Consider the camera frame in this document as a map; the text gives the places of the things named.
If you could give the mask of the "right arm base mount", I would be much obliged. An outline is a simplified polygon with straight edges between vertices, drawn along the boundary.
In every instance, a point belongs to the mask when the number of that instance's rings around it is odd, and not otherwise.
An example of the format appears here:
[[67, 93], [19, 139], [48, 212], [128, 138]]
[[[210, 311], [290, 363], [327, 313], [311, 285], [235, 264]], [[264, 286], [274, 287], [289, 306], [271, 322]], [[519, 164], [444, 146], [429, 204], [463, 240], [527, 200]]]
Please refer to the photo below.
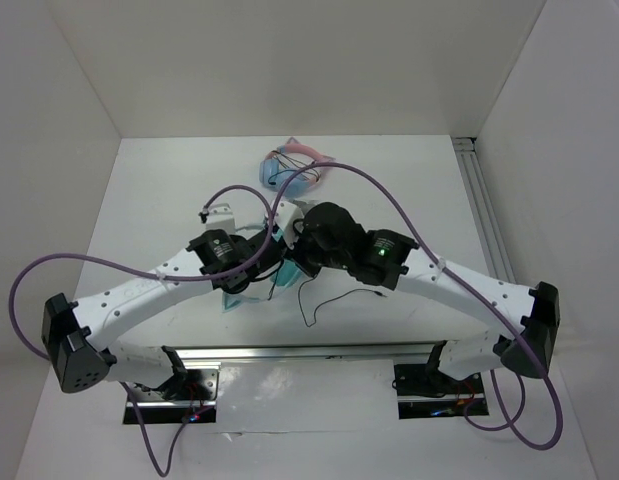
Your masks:
[[489, 409], [480, 374], [463, 381], [435, 383], [426, 375], [424, 364], [395, 364], [392, 388], [397, 394], [401, 420], [487, 416]]

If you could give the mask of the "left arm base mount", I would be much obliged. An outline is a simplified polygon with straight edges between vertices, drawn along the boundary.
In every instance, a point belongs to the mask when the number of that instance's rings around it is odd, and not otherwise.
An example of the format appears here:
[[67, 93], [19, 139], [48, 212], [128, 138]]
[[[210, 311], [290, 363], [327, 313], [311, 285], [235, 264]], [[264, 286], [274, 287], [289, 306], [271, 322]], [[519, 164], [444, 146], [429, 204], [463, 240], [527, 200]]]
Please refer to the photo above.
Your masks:
[[187, 383], [168, 398], [137, 384], [131, 391], [147, 425], [212, 424], [217, 417], [220, 377], [218, 362], [198, 363], [188, 370]]

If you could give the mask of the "aluminium side rail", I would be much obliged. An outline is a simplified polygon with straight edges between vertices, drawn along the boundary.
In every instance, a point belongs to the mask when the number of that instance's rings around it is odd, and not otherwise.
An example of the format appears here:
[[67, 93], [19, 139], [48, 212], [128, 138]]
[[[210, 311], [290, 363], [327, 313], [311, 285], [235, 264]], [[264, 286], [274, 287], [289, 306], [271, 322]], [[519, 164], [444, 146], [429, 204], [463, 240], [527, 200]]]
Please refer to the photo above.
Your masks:
[[478, 229], [489, 273], [499, 280], [515, 283], [514, 271], [479, 164], [475, 139], [452, 137], [451, 142]]

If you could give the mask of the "pink blue cat-ear headphones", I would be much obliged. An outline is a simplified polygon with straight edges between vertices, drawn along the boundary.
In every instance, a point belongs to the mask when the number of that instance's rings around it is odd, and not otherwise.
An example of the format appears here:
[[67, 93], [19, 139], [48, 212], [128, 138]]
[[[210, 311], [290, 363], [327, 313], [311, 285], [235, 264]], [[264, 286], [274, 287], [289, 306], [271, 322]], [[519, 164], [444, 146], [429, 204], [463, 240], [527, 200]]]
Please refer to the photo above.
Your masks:
[[335, 159], [322, 154], [295, 137], [271, 150], [259, 165], [259, 181], [269, 190], [279, 192], [285, 181], [289, 180], [284, 196], [297, 198], [317, 186], [322, 179], [316, 165], [331, 164]]

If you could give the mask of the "grey white headphones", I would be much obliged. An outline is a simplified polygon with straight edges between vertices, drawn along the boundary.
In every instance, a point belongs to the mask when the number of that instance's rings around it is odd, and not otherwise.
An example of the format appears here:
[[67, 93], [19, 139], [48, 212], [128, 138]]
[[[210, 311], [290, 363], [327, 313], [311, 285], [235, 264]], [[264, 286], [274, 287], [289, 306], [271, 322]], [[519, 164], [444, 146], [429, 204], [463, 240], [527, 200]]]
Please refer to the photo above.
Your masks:
[[282, 209], [287, 208], [287, 207], [297, 208], [300, 210], [302, 215], [306, 215], [311, 209], [313, 209], [318, 204], [319, 204], [319, 201], [317, 200], [304, 201], [304, 200], [299, 200], [299, 199], [294, 199], [294, 200], [285, 199], [285, 200], [280, 201], [279, 206], [278, 206], [278, 211], [281, 211]]

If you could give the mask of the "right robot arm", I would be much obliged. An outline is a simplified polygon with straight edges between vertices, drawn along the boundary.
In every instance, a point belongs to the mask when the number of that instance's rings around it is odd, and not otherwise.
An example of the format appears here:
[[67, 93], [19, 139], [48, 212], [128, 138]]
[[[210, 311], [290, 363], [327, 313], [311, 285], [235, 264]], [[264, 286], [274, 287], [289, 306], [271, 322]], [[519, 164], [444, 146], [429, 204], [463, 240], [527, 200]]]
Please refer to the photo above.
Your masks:
[[425, 379], [433, 390], [449, 391], [458, 381], [500, 367], [526, 378], [548, 374], [560, 324], [553, 285], [516, 285], [432, 259], [415, 239], [367, 230], [330, 202], [298, 209], [284, 237], [293, 261], [309, 276], [324, 268], [342, 270], [362, 284], [434, 300], [486, 325], [479, 334], [443, 340], [432, 349]]

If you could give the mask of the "aluminium front rail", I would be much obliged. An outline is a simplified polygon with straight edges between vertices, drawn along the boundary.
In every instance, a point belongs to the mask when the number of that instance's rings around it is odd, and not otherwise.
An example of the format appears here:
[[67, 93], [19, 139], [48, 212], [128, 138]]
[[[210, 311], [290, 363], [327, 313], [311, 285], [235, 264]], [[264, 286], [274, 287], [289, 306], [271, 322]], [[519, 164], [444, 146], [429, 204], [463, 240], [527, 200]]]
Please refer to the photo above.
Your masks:
[[176, 348], [184, 362], [264, 362], [292, 360], [427, 359], [436, 342], [390, 342], [279, 346]]

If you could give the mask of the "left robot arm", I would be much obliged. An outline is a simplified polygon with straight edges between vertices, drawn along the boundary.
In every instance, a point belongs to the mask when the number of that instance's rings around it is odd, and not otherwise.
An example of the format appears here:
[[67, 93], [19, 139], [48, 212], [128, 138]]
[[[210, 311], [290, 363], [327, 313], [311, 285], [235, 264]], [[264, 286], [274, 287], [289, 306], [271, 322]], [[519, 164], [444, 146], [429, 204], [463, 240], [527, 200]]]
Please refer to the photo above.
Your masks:
[[223, 230], [195, 238], [152, 272], [91, 297], [62, 293], [44, 304], [41, 339], [60, 389], [85, 391], [101, 381], [131, 383], [173, 399], [197, 381], [175, 348], [140, 347], [122, 336], [159, 313], [216, 290], [238, 294], [282, 264], [287, 247], [264, 232], [246, 239]]

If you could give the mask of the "teal cat-ear headphones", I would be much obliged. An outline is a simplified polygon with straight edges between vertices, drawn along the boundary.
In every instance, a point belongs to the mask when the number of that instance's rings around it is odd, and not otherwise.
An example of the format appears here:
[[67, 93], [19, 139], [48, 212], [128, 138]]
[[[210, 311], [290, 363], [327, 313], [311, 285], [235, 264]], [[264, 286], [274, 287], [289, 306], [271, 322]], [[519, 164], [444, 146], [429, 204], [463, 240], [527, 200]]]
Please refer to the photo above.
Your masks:
[[[251, 223], [238, 227], [236, 234], [231, 238], [238, 247], [238, 251], [249, 259], [264, 243], [267, 233], [268, 218], [266, 216], [259, 223]], [[272, 239], [267, 248], [260, 255], [257, 262], [249, 267], [245, 273], [249, 276], [250, 284], [265, 282], [269, 284], [266, 295], [250, 293], [247, 288], [238, 293], [222, 293], [222, 311], [227, 313], [246, 304], [261, 303], [273, 300], [284, 290], [294, 286], [301, 277], [301, 270], [286, 257], [288, 249], [278, 227], [273, 228]]]

